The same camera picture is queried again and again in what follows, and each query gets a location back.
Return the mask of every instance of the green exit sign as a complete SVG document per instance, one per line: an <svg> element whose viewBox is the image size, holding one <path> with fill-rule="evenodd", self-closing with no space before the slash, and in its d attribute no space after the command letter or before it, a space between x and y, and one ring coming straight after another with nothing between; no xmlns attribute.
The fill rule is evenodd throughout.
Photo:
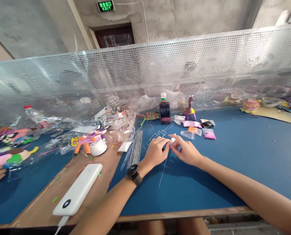
<svg viewBox="0 0 291 235"><path fill-rule="evenodd" d="M97 2L97 5L99 7L100 13L107 11L115 11L113 1Z"/></svg>

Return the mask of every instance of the blue tabletop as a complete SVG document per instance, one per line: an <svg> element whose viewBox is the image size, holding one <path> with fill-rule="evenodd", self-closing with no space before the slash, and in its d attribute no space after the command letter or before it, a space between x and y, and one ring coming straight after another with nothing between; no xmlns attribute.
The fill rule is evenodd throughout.
<svg viewBox="0 0 291 235"><path fill-rule="evenodd" d="M35 146L42 146L50 139L52 139L50 134L42 135L40 139L27 146L26 150L31 151ZM38 156L40 151L42 150L33 153L32 156ZM12 175L10 181L7 173L0 180L0 224L12 223L71 160L72 156L73 152L63 156L51 152L43 156L37 163Z"/></svg>
<svg viewBox="0 0 291 235"><path fill-rule="evenodd" d="M238 107L197 111L196 117L214 120L216 124L216 140L205 139L203 135L191 140L201 154L291 199L291 123L267 117L253 118ZM146 124L142 127L142 143L147 149L149 138L167 125L161 125L158 120L149 121L148 125L153 125L151 130L152 126ZM182 125L172 124L167 135L180 135L182 130L187 130ZM144 156L145 150L141 148L140 159ZM126 168L120 171L124 158L125 154L109 190L125 176ZM171 151L158 188L163 168L164 163L161 163L144 177L121 215L245 206L226 186L202 170L183 163Z"/></svg>

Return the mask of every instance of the metal mesh partition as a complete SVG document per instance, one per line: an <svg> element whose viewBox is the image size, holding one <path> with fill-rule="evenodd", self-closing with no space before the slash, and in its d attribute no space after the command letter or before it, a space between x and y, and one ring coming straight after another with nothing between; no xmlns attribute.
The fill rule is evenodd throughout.
<svg viewBox="0 0 291 235"><path fill-rule="evenodd" d="M60 94L60 73L87 73L86 94ZM31 104L46 115L125 105L173 111L291 95L291 25L0 62L0 120Z"/></svg>

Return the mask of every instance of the watch strap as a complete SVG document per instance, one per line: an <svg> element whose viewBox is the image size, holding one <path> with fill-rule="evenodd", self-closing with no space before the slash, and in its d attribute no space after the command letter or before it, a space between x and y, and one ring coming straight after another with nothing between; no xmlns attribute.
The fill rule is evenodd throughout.
<svg viewBox="0 0 291 235"><path fill-rule="evenodd" d="M132 181L138 186L142 183L143 179L139 175L139 173L136 173L136 176L132 178Z"/></svg>

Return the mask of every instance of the orange clay packet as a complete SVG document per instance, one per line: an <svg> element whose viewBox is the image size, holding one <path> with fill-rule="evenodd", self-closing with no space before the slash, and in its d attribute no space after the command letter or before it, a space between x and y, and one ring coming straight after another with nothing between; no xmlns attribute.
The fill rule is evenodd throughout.
<svg viewBox="0 0 291 235"><path fill-rule="evenodd" d="M196 127L189 127L188 128L188 132L195 134L197 132L197 128Z"/></svg>
<svg viewBox="0 0 291 235"><path fill-rule="evenodd" d="M189 127L188 132L202 136L202 130L196 128L196 127Z"/></svg>

